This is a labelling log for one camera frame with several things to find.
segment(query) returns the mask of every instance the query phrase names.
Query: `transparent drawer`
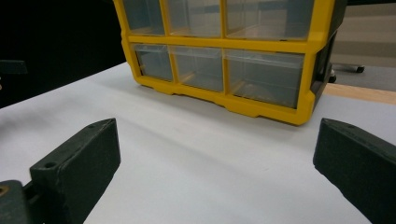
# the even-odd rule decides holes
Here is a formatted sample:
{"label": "transparent drawer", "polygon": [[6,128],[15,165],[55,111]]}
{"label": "transparent drawer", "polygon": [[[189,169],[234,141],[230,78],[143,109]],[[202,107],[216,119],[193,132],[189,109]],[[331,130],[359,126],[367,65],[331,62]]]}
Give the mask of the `transparent drawer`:
{"label": "transparent drawer", "polygon": [[219,0],[167,0],[171,35],[220,36]]}
{"label": "transparent drawer", "polygon": [[296,108],[304,55],[227,49],[233,95]]}
{"label": "transparent drawer", "polygon": [[227,37],[306,39],[314,0],[227,0]]}
{"label": "transparent drawer", "polygon": [[221,50],[173,46],[181,83],[211,91],[223,90]]}
{"label": "transparent drawer", "polygon": [[168,49],[165,45],[134,45],[143,76],[171,81],[172,70]]}
{"label": "transparent drawer", "polygon": [[123,0],[129,28],[134,35],[164,35],[158,0]]}

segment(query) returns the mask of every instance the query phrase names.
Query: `yellow storage organizer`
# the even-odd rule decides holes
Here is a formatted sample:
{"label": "yellow storage organizer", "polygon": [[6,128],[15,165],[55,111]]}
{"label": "yellow storage organizer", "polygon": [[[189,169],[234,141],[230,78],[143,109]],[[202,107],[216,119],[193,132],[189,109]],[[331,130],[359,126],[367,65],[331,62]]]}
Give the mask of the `yellow storage organizer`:
{"label": "yellow storage organizer", "polygon": [[114,0],[136,82],[250,117],[307,122],[347,0]]}

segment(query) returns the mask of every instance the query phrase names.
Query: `black wall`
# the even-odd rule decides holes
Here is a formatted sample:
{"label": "black wall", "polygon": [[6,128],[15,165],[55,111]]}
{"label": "black wall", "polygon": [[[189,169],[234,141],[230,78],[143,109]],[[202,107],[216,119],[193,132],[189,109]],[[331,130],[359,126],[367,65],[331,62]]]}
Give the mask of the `black wall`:
{"label": "black wall", "polygon": [[28,74],[0,74],[0,108],[125,62],[111,1],[3,0],[0,60]]}

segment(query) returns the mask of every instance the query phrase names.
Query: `white tabletop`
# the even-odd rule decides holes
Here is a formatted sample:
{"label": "white tabletop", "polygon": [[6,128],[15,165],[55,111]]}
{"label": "white tabletop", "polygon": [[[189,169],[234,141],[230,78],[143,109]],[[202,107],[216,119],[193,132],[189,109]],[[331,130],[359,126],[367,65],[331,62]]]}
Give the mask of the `white tabletop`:
{"label": "white tabletop", "polygon": [[396,106],[323,95],[305,125],[139,86],[128,64],[0,109],[0,180],[116,118],[121,165],[86,223],[369,223],[312,163],[322,118],[396,145]]}

